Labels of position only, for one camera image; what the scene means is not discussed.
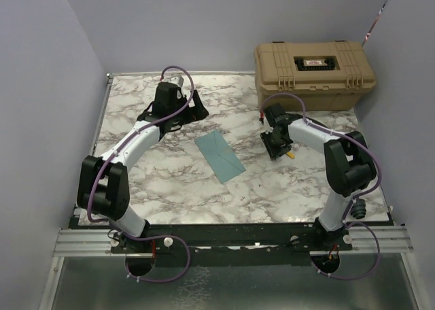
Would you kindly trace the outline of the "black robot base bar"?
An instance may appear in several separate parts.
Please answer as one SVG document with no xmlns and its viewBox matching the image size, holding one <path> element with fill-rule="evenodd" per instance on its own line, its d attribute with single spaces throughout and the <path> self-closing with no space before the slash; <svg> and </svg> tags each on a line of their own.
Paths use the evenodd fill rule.
<svg viewBox="0 0 435 310">
<path fill-rule="evenodd" d="M 115 245 L 112 256 L 126 256 L 136 266 L 151 261 L 162 268 L 190 266 L 309 266 L 311 252 L 328 254 L 351 250 L 349 232 L 326 232 L 319 222 L 285 224 L 154 224 L 140 242 L 107 231 L 110 224 L 89 224 L 101 229 Z"/>
</svg>

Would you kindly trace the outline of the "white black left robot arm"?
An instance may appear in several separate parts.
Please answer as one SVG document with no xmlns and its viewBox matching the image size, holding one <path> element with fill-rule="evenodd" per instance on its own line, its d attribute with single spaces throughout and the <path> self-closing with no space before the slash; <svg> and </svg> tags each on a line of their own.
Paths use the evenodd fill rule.
<svg viewBox="0 0 435 310">
<path fill-rule="evenodd" d="M 154 101 L 137 117 L 132 129 L 114 147 L 99 157 L 87 156 L 82 162 L 77 206 L 86 210 L 88 219 L 100 216 L 127 234 L 126 243 L 142 252 L 150 244 L 145 231 L 149 222 L 130 206 L 128 174 L 143 154 L 165 134 L 205 119 L 209 112 L 196 89 L 190 96 L 170 82 L 157 85 Z"/>
</svg>

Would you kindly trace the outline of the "light blue paper envelope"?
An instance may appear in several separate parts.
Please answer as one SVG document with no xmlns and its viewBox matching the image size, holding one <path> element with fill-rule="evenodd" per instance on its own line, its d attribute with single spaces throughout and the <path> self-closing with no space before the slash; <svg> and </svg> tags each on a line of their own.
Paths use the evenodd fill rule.
<svg viewBox="0 0 435 310">
<path fill-rule="evenodd" d="M 194 142 L 221 184 L 245 172 L 244 165 L 219 131 L 211 131 Z"/>
</svg>

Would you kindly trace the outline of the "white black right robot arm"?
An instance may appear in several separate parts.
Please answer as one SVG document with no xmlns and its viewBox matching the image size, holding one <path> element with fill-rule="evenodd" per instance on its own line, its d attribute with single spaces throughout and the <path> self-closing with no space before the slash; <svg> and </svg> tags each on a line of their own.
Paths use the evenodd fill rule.
<svg viewBox="0 0 435 310">
<path fill-rule="evenodd" d="M 333 131 L 304 115 L 291 114 L 281 104 L 260 112 L 260 122 L 271 130 L 260 134 L 271 160 L 277 160 L 304 144 L 324 156 L 326 178 L 331 189 L 326 205 L 313 224 L 312 241 L 319 249 L 328 249 L 344 233 L 346 217 L 362 202 L 358 192 L 366 189 L 377 176 L 372 157 L 358 131 Z"/>
</svg>

